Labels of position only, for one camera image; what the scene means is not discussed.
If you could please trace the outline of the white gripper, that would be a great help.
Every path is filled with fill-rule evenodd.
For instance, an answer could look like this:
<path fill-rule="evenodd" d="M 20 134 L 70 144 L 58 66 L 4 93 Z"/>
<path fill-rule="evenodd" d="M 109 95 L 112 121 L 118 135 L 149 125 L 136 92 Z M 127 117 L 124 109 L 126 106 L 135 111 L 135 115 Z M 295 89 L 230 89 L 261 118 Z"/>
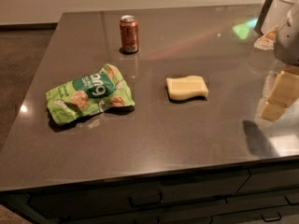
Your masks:
<path fill-rule="evenodd" d="M 299 64 L 299 1 L 280 20 L 274 51 L 278 60 L 291 65 Z M 299 67 L 287 66 L 275 76 L 269 94 L 262 101 L 259 116 L 277 121 L 298 99 Z"/>

